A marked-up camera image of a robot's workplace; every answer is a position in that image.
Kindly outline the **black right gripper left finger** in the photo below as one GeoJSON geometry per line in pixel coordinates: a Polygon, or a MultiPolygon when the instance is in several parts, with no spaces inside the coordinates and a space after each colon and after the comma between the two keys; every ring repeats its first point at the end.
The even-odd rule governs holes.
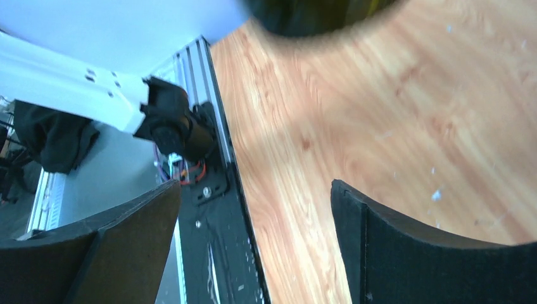
{"type": "Polygon", "coordinates": [[[180,208],[169,181],[124,204],[1,241],[2,303],[154,303],[180,208]]]}

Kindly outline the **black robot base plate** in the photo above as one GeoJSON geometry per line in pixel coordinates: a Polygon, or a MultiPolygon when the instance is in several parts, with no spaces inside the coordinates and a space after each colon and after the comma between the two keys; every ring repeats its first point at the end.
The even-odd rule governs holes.
{"type": "Polygon", "coordinates": [[[205,175],[182,188],[179,234],[186,303],[270,303],[270,296],[222,119],[209,101],[196,114],[214,128],[216,145],[205,175]]]}

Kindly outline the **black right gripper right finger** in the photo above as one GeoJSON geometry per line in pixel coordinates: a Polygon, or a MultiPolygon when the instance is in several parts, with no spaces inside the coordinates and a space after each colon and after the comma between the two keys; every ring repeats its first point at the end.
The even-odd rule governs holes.
{"type": "Polygon", "coordinates": [[[536,243],[452,234],[342,180],[331,184],[331,208],[353,303],[536,302],[536,243]]]}

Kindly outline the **dark bottle white label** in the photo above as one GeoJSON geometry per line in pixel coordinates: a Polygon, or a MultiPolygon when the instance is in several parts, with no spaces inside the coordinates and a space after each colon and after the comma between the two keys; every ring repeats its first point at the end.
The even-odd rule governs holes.
{"type": "Polygon", "coordinates": [[[246,11],[264,31],[287,39],[326,35],[380,17],[401,6],[395,0],[247,0],[246,11]]]}

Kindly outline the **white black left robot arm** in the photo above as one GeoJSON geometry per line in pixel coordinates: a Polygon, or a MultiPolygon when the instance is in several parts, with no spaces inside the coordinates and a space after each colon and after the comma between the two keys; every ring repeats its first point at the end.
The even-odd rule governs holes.
{"type": "Polygon", "coordinates": [[[210,117],[199,116],[179,85],[101,68],[1,34],[1,92],[109,125],[189,162],[217,147],[210,117]]]}

